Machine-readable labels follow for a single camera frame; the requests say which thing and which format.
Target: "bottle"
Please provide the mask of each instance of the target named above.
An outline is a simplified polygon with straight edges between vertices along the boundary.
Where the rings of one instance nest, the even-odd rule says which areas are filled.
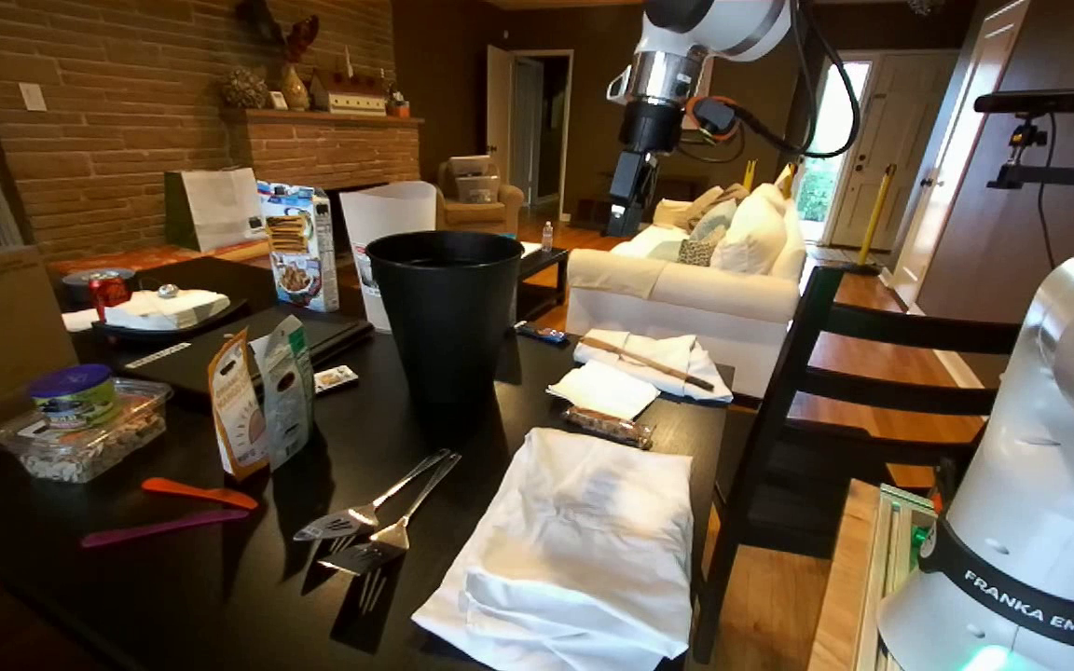
[[[550,254],[550,222],[539,224],[539,251]]]

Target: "dining table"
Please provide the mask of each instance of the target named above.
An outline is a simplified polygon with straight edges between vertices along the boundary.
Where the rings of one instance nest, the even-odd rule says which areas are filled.
[[[356,384],[316,399],[309,445],[295,460],[243,482],[218,471],[207,408],[174,394],[164,438],[85,486],[39,482],[0,449],[0,588],[106,669],[478,669],[411,614],[443,581],[527,433],[574,428],[566,402],[548,394],[574,366],[571,346],[502,335],[492,394],[454,410],[411,399],[386,333],[344,349],[335,366],[350,366]],[[658,394],[638,423],[651,438],[647,453],[689,454],[698,556],[722,408]],[[364,607],[361,578],[326,572],[324,541],[295,532],[376,497],[437,453],[462,460],[416,512],[411,553]],[[144,477],[237,487],[258,507],[224,526],[80,547],[85,532],[211,512],[147,497]]]

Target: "white robot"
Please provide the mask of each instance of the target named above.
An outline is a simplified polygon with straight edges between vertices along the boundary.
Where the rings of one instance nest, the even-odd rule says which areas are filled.
[[[788,30],[788,0],[646,0],[638,57],[609,87],[625,105],[610,236],[642,224],[699,59],[756,59]],[[904,671],[1074,671],[1074,259],[1040,285],[979,453],[923,556],[881,624]]]
[[[1036,291],[988,433],[881,639],[904,671],[1074,669],[1074,259]]]

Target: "cup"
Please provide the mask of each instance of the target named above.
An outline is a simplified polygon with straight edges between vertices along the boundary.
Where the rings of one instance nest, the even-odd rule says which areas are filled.
[[[492,394],[514,323],[522,241],[484,231],[405,231],[364,248],[416,402]]]

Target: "white napkin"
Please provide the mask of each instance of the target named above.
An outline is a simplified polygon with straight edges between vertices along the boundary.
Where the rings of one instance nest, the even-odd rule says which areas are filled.
[[[638,671],[689,639],[689,460],[532,428],[412,624],[507,671]]]
[[[682,377],[647,368],[638,359],[647,359],[655,366],[679,368]],[[698,335],[651,341],[651,335],[635,335],[635,333],[589,328],[579,341],[579,346],[574,346],[574,363],[616,366],[616,368],[622,368],[628,377],[642,377],[642,382],[655,384],[666,394],[703,399],[703,402],[729,402],[729,388],[722,384],[712,356],[698,342]]]
[[[647,382],[597,363],[566,368],[566,377],[544,393],[610,419],[638,419],[655,399]]]

